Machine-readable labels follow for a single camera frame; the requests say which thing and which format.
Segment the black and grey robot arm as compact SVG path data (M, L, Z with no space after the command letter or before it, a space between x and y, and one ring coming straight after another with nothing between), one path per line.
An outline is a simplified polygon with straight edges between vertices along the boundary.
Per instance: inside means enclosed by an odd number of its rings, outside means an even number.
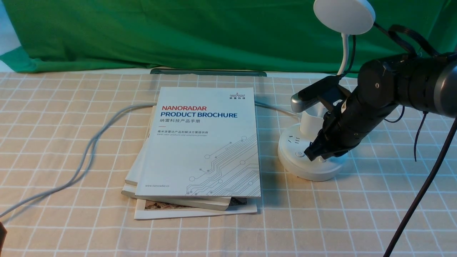
M353 91L329 75L299 92L306 107L320 101L327 113L304 154L340 157L355 148L399 105L456 118L456 54L410 57L399 54L371 60L360 68Z

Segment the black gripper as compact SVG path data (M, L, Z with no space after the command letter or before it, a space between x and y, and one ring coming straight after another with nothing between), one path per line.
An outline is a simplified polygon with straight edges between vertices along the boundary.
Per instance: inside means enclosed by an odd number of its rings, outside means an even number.
M390 100L351 94L324 119L318 136L304 150L310 161L341 157L356 148L396 107Z

